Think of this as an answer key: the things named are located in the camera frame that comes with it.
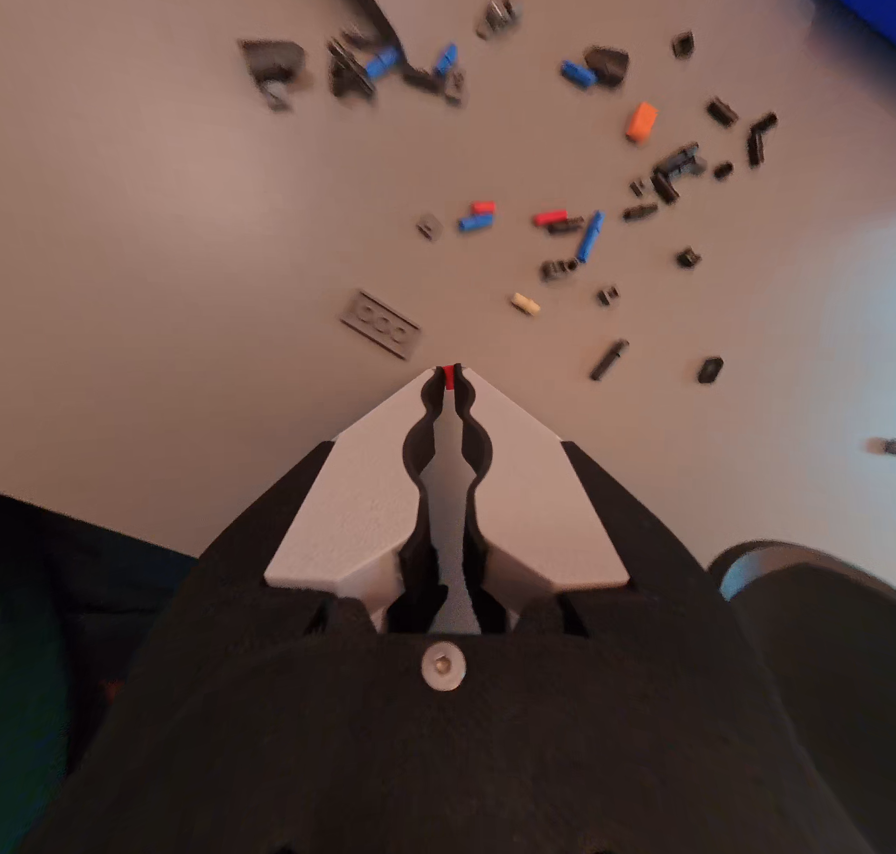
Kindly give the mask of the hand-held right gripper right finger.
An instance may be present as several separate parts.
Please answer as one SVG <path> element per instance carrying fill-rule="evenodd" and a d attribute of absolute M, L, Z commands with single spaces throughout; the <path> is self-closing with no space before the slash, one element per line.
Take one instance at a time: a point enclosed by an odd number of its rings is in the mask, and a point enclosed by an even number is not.
<path fill-rule="evenodd" d="M 520 615 L 558 594 L 624 588 L 630 574 L 561 437 L 460 364 L 454 402 L 474 473 L 463 572 L 476 614 Z"/>

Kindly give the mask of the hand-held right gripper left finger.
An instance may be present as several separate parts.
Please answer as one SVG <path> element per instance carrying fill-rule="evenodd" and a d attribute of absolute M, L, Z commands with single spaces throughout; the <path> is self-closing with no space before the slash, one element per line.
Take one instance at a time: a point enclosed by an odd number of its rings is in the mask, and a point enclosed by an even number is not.
<path fill-rule="evenodd" d="M 445 375 L 428 369 L 338 434 L 264 573 L 384 616 L 439 584 L 423 470 L 434 457 Z"/>

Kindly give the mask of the dark grey lego plate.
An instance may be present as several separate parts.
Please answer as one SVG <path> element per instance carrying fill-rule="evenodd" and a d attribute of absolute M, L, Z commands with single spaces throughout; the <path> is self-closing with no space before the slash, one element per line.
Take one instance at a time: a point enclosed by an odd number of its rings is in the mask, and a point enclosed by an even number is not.
<path fill-rule="evenodd" d="M 421 337 L 420 326 L 388 307 L 381 300 L 358 289 L 341 315 L 341 322 L 391 355 L 409 360 Z"/>

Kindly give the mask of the scattered small lego pieces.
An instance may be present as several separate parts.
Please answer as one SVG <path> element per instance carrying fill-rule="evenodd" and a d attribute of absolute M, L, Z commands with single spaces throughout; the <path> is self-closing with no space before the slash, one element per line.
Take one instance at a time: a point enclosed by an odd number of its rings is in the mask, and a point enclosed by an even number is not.
<path fill-rule="evenodd" d="M 519 11 L 514 7 L 512 0 L 491 0 L 485 10 L 484 19 L 476 32 L 488 39 L 490 36 L 498 34 L 499 31 L 509 29 L 519 20 L 518 15 Z M 679 44 L 677 44 L 679 41 L 683 41 L 681 37 L 674 43 L 673 51 L 677 56 L 682 56 L 684 53 L 679 49 Z M 586 65 L 589 60 L 590 58 L 588 58 L 588 55 L 583 58 L 583 61 L 586 62 L 585 64 L 564 60 L 561 64 L 561 76 L 583 90 L 588 90 L 588 88 L 593 88 L 602 83 L 609 84 L 611 82 L 610 70 L 599 69 L 595 71 L 590 64 Z M 731 113 L 728 107 L 722 105 L 717 99 L 711 101 L 708 110 L 711 116 L 722 122 L 723 125 L 730 126 L 736 121 L 735 114 Z M 751 167 L 755 168 L 762 164 L 764 159 L 763 136 L 770 129 L 774 128 L 776 124 L 777 116 L 772 112 L 751 126 L 750 136 L 748 136 L 747 140 L 748 158 Z M 655 167 L 651 175 L 651 183 L 654 186 L 655 193 L 664 203 L 672 204 L 678 198 L 678 194 L 671 185 L 674 178 L 687 175 L 687 173 L 698 175 L 698 169 L 701 171 L 702 164 L 700 164 L 700 160 L 698 160 L 697 151 L 698 146 L 696 143 L 689 144 L 686 147 L 679 149 L 679 151 L 673 154 L 672 157 L 661 161 L 660 164 Z M 714 170 L 714 175 L 717 179 L 723 179 L 724 177 L 727 177 L 732 170 L 733 164 L 729 161 L 717 167 L 717 169 Z M 648 216 L 652 216 L 657 210 L 657 203 L 643 203 L 624 210 L 622 218 L 625 222 L 640 221 Z M 458 230 L 466 232 L 485 229 L 490 227 L 494 218 L 494 209 L 488 211 L 486 210 L 486 207 L 480 208 L 474 206 L 471 207 L 469 216 L 462 217 L 458 221 Z M 569 217 L 568 212 L 565 210 L 560 210 L 559 212 L 549 211 L 537 215 L 533 220 L 535 225 L 538 228 L 545 229 L 551 234 L 583 230 L 581 242 L 575 258 L 547 261 L 543 264 L 540 270 L 542 272 L 542 277 L 545 280 L 566 277 L 566 275 L 577 269 L 579 266 L 586 265 L 590 253 L 594 248 L 593 246 L 597 242 L 599 234 L 602 231 L 605 218 L 606 215 L 601 210 L 596 210 L 588 219 L 587 224 L 582 217 Z M 692 269 L 700 262 L 700 257 L 699 255 L 696 255 L 691 248 L 686 248 L 677 255 L 676 261 L 680 267 Z M 617 295 L 618 291 L 616 288 L 601 290 L 599 291 L 599 302 L 603 306 L 609 306 L 612 298 L 617 297 Z M 608 352 L 602 356 L 599 364 L 590 373 L 590 379 L 599 381 L 604 377 L 609 369 L 615 365 L 627 347 L 628 342 L 625 340 L 612 344 Z M 700 367 L 697 374 L 697 382 L 701 385 L 711 385 L 715 383 L 721 373 L 723 365 L 724 360 L 722 357 L 708 357 Z"/>

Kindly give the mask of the blue lego connector pieces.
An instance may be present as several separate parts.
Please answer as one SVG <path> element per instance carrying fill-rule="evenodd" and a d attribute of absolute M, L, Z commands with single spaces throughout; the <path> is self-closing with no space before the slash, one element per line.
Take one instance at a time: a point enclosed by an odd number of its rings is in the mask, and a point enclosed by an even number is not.
<path fill-rule="evenodd" d="M 360 60 L 354 52 L 331 39 L 327 42 L 330 56 L 330 91 L 335 98 L 359 96 L 371 101 L 377 85 L 389 75 L 400 79 L 417 91 L 443 98 L 449 105 L 460 107 L 466 96 L 466 76 L 459 64 L 459 49 L 449 43 L 429 68 L 410 64 L 397 45 L 379 49 L 367 60 Z"/>

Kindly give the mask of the dark grey curved lego panel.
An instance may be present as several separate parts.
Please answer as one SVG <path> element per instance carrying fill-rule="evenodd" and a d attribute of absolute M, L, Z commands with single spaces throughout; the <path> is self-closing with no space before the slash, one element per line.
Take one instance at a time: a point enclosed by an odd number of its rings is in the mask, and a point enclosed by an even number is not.
<path fill-rule="evenodd" d="M 305 70 L 306 51 L 296 42 L 282 40 L 240 40 L 238 46 L 267 106 L 274 112 L 291 110 L 289 90 Z"/>

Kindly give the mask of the black office chair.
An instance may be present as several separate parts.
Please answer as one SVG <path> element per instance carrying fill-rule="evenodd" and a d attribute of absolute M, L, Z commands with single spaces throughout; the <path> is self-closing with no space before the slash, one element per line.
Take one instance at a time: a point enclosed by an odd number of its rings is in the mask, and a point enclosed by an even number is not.
<path fill-rule="evenodd" d="M 894 586 L 770 539 L 708 568 L 769 670 L 802 747 L 874 852 L 895 851 Z"/>

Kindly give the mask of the person's green shirt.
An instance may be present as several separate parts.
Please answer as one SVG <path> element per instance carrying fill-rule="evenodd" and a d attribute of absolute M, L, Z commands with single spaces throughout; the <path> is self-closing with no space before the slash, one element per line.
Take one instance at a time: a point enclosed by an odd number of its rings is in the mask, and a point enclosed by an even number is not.
<path fill-rule="evenodd" d="M 1 851 L 96 736 L 194 557 L 1 497 Z"/>

